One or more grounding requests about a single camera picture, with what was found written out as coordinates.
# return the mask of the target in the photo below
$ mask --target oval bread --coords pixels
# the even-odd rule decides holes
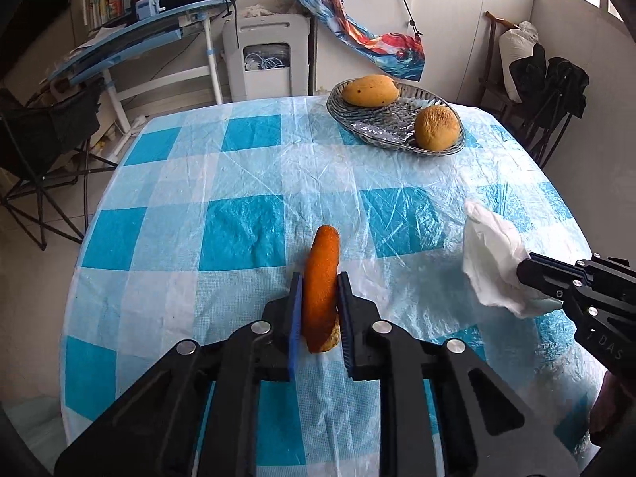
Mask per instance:
[[[331,350],[340,340],[336,291],[340,235],[320,226],[304,268],[302,333],[310,353]]]
[[[381,107],[395,102],[399,89],[386,75],[367,75],[351,81],[342,90],[342,98],[351,105],[360,107]]]
[[[445,151],[459,138],[460,126],[452,109],[443,105],[430,105],[415,118],[415,141],[427,151]]]

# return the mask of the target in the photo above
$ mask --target white bag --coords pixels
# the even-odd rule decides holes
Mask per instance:
[[[512,28],[503,33],[499,38],[499,50],[501,63],[504,69],[504,86],[508,98],[517,104],[521,103],[521,97],[514,85],[513,76],[510,74],[510,63],[532,57],[534,45],[539,42],[539,33],[536,27],[529,21],[524,21],[519,28]]]

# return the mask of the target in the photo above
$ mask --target colorful fabric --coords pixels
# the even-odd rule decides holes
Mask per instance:
[[[424,49],[418,35],[376,35],[345,12],[343,0],[298,0],[347,46],[389,75],[417,81],[424,71]]]
[[[245,101],[147,124],[104,193],[69,291],[69,441],[179,340],[213,343],[260,318],[331,224],[357,295],[420,339],[464,339],[577,446],[603,369],[561,311],[518,320],[486,308],[462,273],[467,197],[512,221],[529,250],[589,257],[555,189],[479,109],[455,106],[467,146],[433,158],[361,143],[325,101]],[[301,343],[295,382],[264,383],[259,414],[260,476],[378,474],[379,384],[350,380],[340,347],[310,355]]]

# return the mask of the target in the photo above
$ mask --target baguette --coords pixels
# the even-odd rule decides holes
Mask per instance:
[[[310,353],[327,352],[338,345],[336,311],[340,236],[332,226],[320,226],[303,277],[302,333]]]

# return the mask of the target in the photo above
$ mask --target white tissue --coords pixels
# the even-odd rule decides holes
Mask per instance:
[[[481,203],[463,204],[463,271],[481,304],[504,306],[516,317],[537,317],[561,302],[527,287],[516,277],[521,260],[530,258],[514,224]]]

